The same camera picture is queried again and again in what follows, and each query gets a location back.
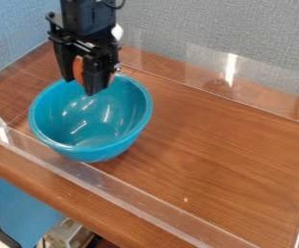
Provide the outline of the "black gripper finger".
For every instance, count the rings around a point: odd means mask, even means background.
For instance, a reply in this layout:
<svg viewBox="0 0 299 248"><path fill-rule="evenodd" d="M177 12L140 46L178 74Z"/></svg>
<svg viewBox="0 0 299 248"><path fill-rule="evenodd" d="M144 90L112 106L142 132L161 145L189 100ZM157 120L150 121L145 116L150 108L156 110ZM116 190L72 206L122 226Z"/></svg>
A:
<svg viewBox="0 0 299 248"><path fill-rule="evenodd" d="M66 81L74 80L73 61L77 56L77 49L73 45L54 43L54 50L61 68L61 73Z"/></svg>
<svg viewBox="0 0 299 248"><path fill-rule="evenodd" d="M86 54L84 56L84 83L89 96L104 91L112 81L112 76L120 70L120 59L112 54Z"/></svg>

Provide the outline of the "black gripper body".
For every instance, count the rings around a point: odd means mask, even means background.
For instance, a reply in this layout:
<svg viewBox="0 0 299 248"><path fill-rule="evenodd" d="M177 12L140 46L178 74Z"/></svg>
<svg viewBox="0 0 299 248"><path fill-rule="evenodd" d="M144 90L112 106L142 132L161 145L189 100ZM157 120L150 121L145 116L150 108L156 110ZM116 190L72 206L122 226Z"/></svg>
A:
<svg viewBox="0 0 299 248"><path fill-rule="evenodd" d="M61 11L46 15L53 44L73 45L77 55L90 51L93 45L102 45L117 24L120 10L118 0L61 0Z"/></svg>

